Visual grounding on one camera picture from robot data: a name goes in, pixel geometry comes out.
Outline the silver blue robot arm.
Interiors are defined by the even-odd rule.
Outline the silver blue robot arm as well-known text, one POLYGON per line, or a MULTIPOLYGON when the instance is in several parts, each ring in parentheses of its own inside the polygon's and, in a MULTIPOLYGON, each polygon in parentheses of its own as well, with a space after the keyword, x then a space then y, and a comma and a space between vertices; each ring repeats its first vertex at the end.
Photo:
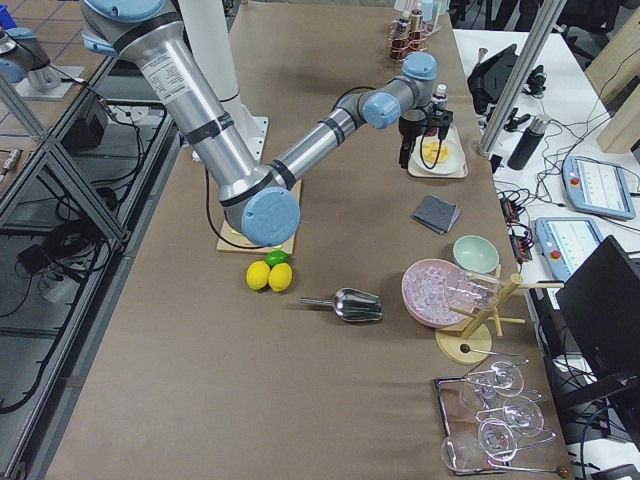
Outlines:
POLYGON ((409 54, 385 86, 350 94, 280 158, 263 165, 245 143, 200 66, 210 49, 219 71, 234 74, 224 11, 213 2, 83 1, 84 43, 95 52, 137 65, 187 142, 219 186, 228 224, 257 246, 277 246, 296 232, 297 181, 363 124, 402 127, 403 153, 413 149, 410 123, 434 125, 429 103, 437 63, 409 54))

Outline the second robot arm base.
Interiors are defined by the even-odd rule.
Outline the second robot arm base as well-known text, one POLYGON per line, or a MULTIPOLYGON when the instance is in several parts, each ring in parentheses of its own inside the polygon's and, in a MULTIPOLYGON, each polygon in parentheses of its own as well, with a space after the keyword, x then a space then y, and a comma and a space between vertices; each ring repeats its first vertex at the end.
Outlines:
POLYGON ((26 27, 1 28, 1 76, 26 100, 60 101, 70 88, 26 27))

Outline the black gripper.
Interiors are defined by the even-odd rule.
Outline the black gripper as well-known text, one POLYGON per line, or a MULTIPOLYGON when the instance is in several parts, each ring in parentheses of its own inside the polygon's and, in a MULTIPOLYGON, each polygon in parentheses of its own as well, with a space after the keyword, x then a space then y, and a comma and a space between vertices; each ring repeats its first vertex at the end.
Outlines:
POLYGON ((398 129, 402 135, 399 166, 404 170, 408 169, 409 160, 415 148, 414 136, 423 135, 427 130, 435 129, 438 139, 444 141, 452 122, 453 112, 447 109, 434 112, 433 107, 420 107, 405 112, 398 123, 398 129))

